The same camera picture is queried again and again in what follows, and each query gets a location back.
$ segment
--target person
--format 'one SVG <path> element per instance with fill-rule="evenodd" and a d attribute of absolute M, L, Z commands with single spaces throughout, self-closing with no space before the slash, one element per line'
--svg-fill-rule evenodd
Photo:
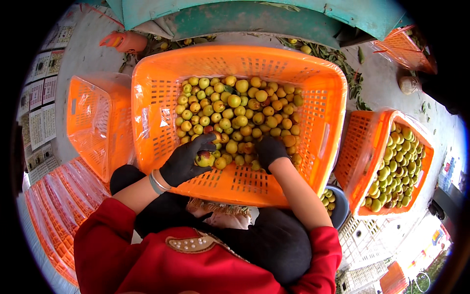
<path fill-rule="evenodd" d="M 342 258 L 338 233 L 322 202 L 292 165 L 282 142 L 255 148 L 290 211 L 259 209 L 247 230 L 214 228 L 185 210 L 171 187 L 208 172 L 194 158 L 216 150 L 214 134 L 177 147 L 149 176 L 117 169 L 112 197 L 80 226 L 74 240 L 82 294 L 90 293 L 334 293 Z M 132 244 L 134 228 L 143 237 Z"/>

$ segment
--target red sweater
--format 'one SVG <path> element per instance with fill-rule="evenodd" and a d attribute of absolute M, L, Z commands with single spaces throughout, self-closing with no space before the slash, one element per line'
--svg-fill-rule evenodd
<path fill-rule="evenodd" d="M 196 238 L 189 227 L 149 234 L 132 244 L 135 213 L 106 199 L 79 228 L 74 241 L 75 268 L 82 294 L 287 293 L 273 275 L 229 253 L 220 245 L 197 254 L 171 249 L 165 239 Z M 342 252 L 334 228 L 310 232 L 312 266 L 289 292 L 335 293 L 335 272 Z"/>

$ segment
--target knee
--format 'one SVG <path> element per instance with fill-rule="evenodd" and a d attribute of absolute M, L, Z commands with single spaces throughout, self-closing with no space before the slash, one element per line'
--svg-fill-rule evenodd
<path fill-rule="evenodd" d="M 300 279 L 310 268 L 312 247 L 305 231 L 281 234 L 282 245 L 276 253 L 271 272 L 281 285 L 289 285 Z"/>
<path fill-rule="evenodd" d="M 130 164 L 124 164 L 123 166 L 121 167 L 118 167 L 112 174 L 111 176 L 111 180 L 113 178 L 117 178 L 117 177 L 120 177 L 120 176 L 123 176 L 123 175 L 128 175 L 130 173 L 136 173 L 136 172 L 141 172 L 138 168 L 136 168 L 135 166 L 133 165 L 130 165 Z"/>
<path fill-rule="evenodd" d="M 135 166 L 126 164 L 117 168 L 110 179 L 111 195 L 118 193 L 125 187 L 132 185 L 143 177 L 145 177 L 145 174 Z"/>

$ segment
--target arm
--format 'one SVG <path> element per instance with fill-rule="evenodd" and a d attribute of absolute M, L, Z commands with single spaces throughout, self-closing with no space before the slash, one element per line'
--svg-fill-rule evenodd
<path fill-rule="evenodd" d="M 170 189 L 210 171 L 211 167 L 195 166 L 194 158 L 200 150 L 216 150 L 215 145 L 210 143 L 214 139 L 214 134 L 202 135 L 191 143 L 186 143 L 176 148 L 161 169 L 153 171 L 155 179 L 166 189 Z M 161 192 L 166 191 L 160 187 L 158 188 Z M 138 215 L 158 196 L 159 194 L 153 190 L 150 184 L 149 177 L 144 177 L 116 193 L 113 198 L 129 207 Z"/>
<path fill-rule="evenodd" d="M 153 175 L 162 186 L 167 189 L 171 188 L 163 179 L 159 169 L 154 170 Z M 166 191 L 160 187 L 158 188 L 162 193 Z M 113 198 L 133 210 L 135 214 L 138 215 L 145 207 L 147 207 L 147 205 L 150 204 L 150 202 L 158 198 L 158 196 L 159 194 L 153 190 L 152 185 L 150 184 L 149 177 L 146 176 L 138 182 L 135 182 L 114 194 Z"/>
<path fill-rule="evenodd" d="M 73 241 L 80 291 L 114 293 L 139 258 L 142 244 L 131 244 L 135 213 L 106 199 L 80 226 Z"/>
<path fill-rule="evenodd" d="M 338 231 L 332 227 L 319 227 L 310 232 L 312 261 L 310 269 L 300 280 L 290 287 L 292 293 L 325 294 L 335 293 L 335 273 L 338 269 L 342 251 Z"/>
<path fill-rule="evenodd" d="M 175 149 L 155 177 L 165 187 L 177 187 L 211 167 L 197 167 L 199 150 L 215 150 L 215 135 L 203 135 Z M 131 244 L 135 217 L 158 194 L 148 177 L 106 199 L 80 226 L 74 239 L 75 271 L 83 294 L 114 293 L 140 256 L 145 244 Z"/>
<path fill-rule="evenodd" d="M 307 182 L 299 175 L 290 159 L 281 157 L 269 165 L 289 202 L 295 216 L 307 231 L 318 227 L 332 227 L 325 206 Z"/>
<path fill-rule="evenodd" d="M 290 287 L 293 293 L 335 292 L 335 272 L 342 258 L 338 231 L 315 192 L 298 174 L 282 142 L 264 137 L 256 144 L 261 165 L 281 185 L 292 211 L 310 232 L 312 261 L 310 269 Z"/>
<path fill-rule="evenodd" d="M 261 165 L 281 185 L 292 211 L 307 231 L 318 227 L 333 227 L 325 206 L 298 174 L 282 142 L 264 137 L 256 145 L 256 151 Z"/>

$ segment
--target black glove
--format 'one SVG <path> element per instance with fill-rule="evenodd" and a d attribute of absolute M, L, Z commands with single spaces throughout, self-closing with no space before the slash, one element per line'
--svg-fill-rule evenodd
<path fill-rule="evenodd" d="M 194 141 L 176 148 L 173 154 L 160 168 L 163 179 L 172 187 L 178 187 L 190 179 L 212 170 L 211 167 L 198 167 L 194 165 L 194 158 L 200 150 L 215 151 L 217 148 L 211 141 L 214 134 L 198 136 Z"/>
<path fill-rule="evenodd" d="M 268 175 L 271 175 L 268 167 L 269 165 L 278 158 L 287 157 L 286 147 L 282 141 L 274 139 L 270 136 L 264 136 L 261 142 L 255 144 L 256 153 L 258 153 L 258 160 L 261 167 L 266 170 Z"/>

